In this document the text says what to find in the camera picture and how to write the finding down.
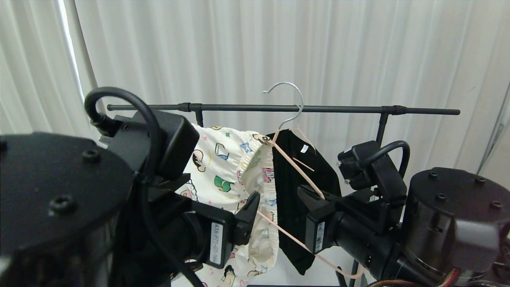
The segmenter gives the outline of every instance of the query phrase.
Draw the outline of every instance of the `screw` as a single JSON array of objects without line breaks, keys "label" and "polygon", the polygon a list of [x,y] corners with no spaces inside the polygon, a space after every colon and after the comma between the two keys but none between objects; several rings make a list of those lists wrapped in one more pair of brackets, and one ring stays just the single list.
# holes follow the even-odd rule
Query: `screw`
[{"label": "screw", "polygon": [[437,194],[436,195],[436,200],[446,201],[446,195],[444,195],[444,194]]},{"label": "screw", "polygon": [[58,215],[73,213],[76,207],[71,195],[59,195],[49,202],[49,209]]},{"label": "screw", "polygon": [[485,178],[481,177],[481,176],[475,178],[475,183],[478,183],[478,184],[484,184],[485,181],[486,181]]},{"label": "screw", "polygon": [[491,203],[489,204],[489,206],[490,206],[492,209],[496,209],[496,210],[500,210],[500,209],[503,207],[503,205],[501,204],[501,202],[499,202],[499,201],[497,201],[497,200],[495,200],[495,201],[491,202]]},{"label": "screw", "polygon": [[98,163],[101,161],[101,154],[98,150],[87,150],[82,154],[83,160],[88,163]]}]

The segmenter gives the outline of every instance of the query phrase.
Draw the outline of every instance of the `label sticker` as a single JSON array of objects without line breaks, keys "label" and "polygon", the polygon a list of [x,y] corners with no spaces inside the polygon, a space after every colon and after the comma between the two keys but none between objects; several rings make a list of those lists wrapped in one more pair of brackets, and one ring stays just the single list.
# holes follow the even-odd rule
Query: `label sticker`
[{"label": "label sticker", "polygon": [[322,250],[322,240],[324,239],[324,226],[326,222],[319,223],[317,226],[317,240],[315,242],[315,252],[319,252]]},{"label": "label sticker", "polygon": [[303,148],[301,149],[301,153],[305,153],[305,152],[307,152],[307,150],[308,150],[308,146],[303,145]]},{"label": "label sticker", "polygon": [[209,261],[215,264],[221,264],[221,243],[223,242],[223,225],[211,223],[211,253]]}]

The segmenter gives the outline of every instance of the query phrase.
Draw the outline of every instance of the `black garment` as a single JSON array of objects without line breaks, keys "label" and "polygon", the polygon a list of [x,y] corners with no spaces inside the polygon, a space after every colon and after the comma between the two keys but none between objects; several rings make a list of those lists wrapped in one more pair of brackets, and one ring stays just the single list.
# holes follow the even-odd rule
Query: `black garment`
[{"label": "black garment", "polygon": [[[290,158],[294,157],[314,170],[312,172],[299,162],[296,163],[320,190],[334,195],[341,195],[337,173],[319,152],[314,151],[307,142],[301,140],[289,130],[282,130],[278,134],[276,143]],[[301,150],[305,145],[309,147],[302,153]],[[308,210],[298,198],[297,188],[301,184],[309,184],[275,148],[273,148],[273,164],[278,225],[304,243]],[[281,232],[279,233],[279,241],[280,248],[297,269],[297,272],[304,275],[305,271],[312,266],[315,256]]]}]

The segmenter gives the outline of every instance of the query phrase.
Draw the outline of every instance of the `fabric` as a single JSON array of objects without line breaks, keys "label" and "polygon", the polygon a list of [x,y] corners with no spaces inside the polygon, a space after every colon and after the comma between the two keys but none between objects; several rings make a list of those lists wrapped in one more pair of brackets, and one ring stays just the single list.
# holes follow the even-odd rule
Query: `fabric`
[{"label": "fabric", "polygon": [[[184,172],[191,180],[176,192],[236,213],[249,194],[261,194],[259,211],[276,222],[276,191],[269,138],[258,132],[194,125],[200,133]],[[223,270],[197,272],[206,286],[246,286],[250,277],[271,269],[278,254],[278,230],[260,215],[255,218],[248,245],[236,246]]]},{"label": "fabric", "polygon": [[[290,157],[306,164],[314,171],[296,162],[319,189],[341,195],[338,175],[322,155],[289,130],[278,134],[276,144]],[[306,184],[306,180],[294,169],[284,157],[273,151],[274,178],[276,180],[276,202],[278,208],[278,225],[304,243],[308,209],[297,196],[297,188]],[[280,233],[279,246],[296,270],[304,275],[312,266],[315,256],[303,247]]]}]

